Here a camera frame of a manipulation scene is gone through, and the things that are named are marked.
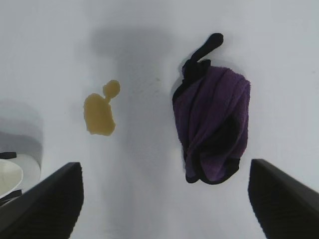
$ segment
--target yellow liquid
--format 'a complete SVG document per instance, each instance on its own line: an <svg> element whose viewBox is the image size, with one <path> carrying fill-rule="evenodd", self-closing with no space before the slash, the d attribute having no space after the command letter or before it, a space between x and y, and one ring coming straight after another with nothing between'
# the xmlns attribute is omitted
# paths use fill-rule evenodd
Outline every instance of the yellow liquid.
<svg viewBox="0 0 319 239"><path fill-rule="evenodd" d="M84 119L86 128L91 134L110 136L115 130L113 120L111 99L116 97L120 92L118 81L111 80L103 87L103 98L98 94L90 94L84 102Z"/></svg>

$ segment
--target white surface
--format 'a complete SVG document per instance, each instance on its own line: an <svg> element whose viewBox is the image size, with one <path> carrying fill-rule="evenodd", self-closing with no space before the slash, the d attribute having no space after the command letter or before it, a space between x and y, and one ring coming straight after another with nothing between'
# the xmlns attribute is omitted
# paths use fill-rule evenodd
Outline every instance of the white surface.
<svg viewBox="0 0 319 239"><path fill-rule="evenodd" d="M40 166L35 159L29 155L18 154L16 158L10 159L10 162L17 164L23 171L23 180L18 189L22 193L35 186L40 180Z"/></svg>
<svg viewBox="0 0 319 239"><path fill-rule="evenodd" d="M23 180L19 165L0 159L0 199L13 192Z"/></svg>
<svg viewBox="0 0 319 239"><path fill-rule="evenodd" d="M263 239L247 195L252 158L319 191L317 0L0 0L0 140L35 139L42 178L83 166L75 239ZM184 179L172 107L178 67L209 34L210 58L252 84L249 144L217 186ZM121 83L117 128L90 135L83 102Z"/></svg>

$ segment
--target white container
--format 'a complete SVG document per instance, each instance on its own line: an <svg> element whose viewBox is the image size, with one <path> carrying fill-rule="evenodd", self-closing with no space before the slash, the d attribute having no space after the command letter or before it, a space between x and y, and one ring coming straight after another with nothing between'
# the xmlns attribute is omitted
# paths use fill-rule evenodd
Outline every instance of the white container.
<svg viewBox="0 0 319 239"><path fill-rule="evenodd" d="M23 170L23 181L17 187L17 189L22 190L22 193L39 182L41 175L40 165L33 157L26 154L17 154L16 158L11 158L9 161L17 164Z"/></svg>
<svg viewBox="0 0 319 239"><path fill-rule="evenodd" d="M23 170L16 163L0 159L0 199L13 192L23 180Z"/></svg>

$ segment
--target black object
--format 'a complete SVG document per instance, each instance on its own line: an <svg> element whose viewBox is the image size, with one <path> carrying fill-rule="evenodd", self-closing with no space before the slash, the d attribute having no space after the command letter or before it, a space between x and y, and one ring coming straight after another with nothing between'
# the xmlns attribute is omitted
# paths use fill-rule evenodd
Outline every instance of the black object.
<svg viewBox="0 0 319 239"><path fill-rule="evenodd" d="M3 152L0 153L0 159L16 158L16 152Z"/></svg>
<svg viewBox="0 0 319 239"><path fill-rule="evenodd" d="M83 200L80 163L68 163L0 207L0 239L67 239Z"/></svg>
<svg viewBox="0 0 319 239"><path fill-rule="evenodd" d="M208 55L224 42L224 36L221 33L212 34L206 42L192 54L191 58L183 65L184 80L173 95L173 104L176 99L195 81L204 77L210 67L210 60L202 60L201 58Z"/></svg>
<svg viewBox="0 0 319 239"><path fill-rule="evenodd" d="M12 200L13 198L17 198L19 196L22 195L22 190L15 190L12 193L6 195L5 197L0 199L0 207L4 204L6 204L7 202L9 202L10 200Z"/></svg>
<svg viewBox="0 0 319 239"><path fill-rule="evenodd" d="M248 187L268 239L319 239L319 194L262 159L251 163Z"/></svg>

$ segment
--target liquid spill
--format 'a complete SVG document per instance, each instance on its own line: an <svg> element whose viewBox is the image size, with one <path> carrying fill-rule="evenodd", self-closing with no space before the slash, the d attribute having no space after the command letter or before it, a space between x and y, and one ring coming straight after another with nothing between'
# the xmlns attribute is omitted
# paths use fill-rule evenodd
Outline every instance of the liquid spill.
<svg viewBox="0 0 319 239"><path fill-rule="evenodd" d="M103 87L105 98L90 94L84 102L84 119L86 128L91 134L110 136L115 130L110 101L120 92L120 83L111 80Z"/></svg>

